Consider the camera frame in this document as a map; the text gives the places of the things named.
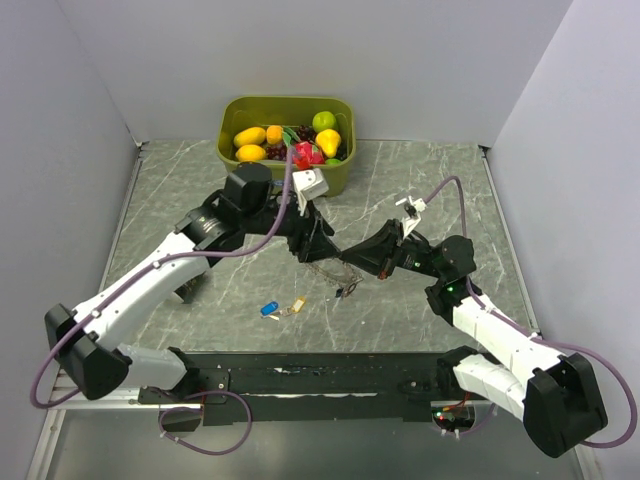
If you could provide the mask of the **yellow key tag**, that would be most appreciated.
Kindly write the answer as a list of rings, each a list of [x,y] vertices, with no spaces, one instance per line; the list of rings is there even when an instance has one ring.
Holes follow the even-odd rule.
[[[283,317],[298,314],[306,304],[305,297],[298,297],[291,306],[285,307],[280,310],[280,315]]]

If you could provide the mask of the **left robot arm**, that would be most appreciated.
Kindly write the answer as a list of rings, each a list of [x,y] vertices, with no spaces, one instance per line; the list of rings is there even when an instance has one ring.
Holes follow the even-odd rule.
[[[318,168],[287,175],[274,194],[268,167],[238,167],[129,273],[73,309],[58,304],[46,313],[56,361],[89,400],[125,386],[156,387],[177,402],[191,399],[199,369],[184,352],[133,347],[126,337],[173,292],[221,259],[239,256],[247,235],[286,238],[301,263],[338,256],[333,231],[312,203],[328,189]]]

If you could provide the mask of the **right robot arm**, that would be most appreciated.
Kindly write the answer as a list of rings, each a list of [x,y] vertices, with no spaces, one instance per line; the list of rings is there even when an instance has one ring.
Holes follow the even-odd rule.
[[[591,363],[535,342],[471,282],[476,264],[470,239],[453,235],[432,245],[389,220],[340,258],[379,279],[397,268],[435,278],[425,290],[431,310],[486,351],[460,348],[444,360],[446,367],[436,376],[444,396],[470,392],[497,404],[521,420],[533,443],[552,458],[607,426]]]

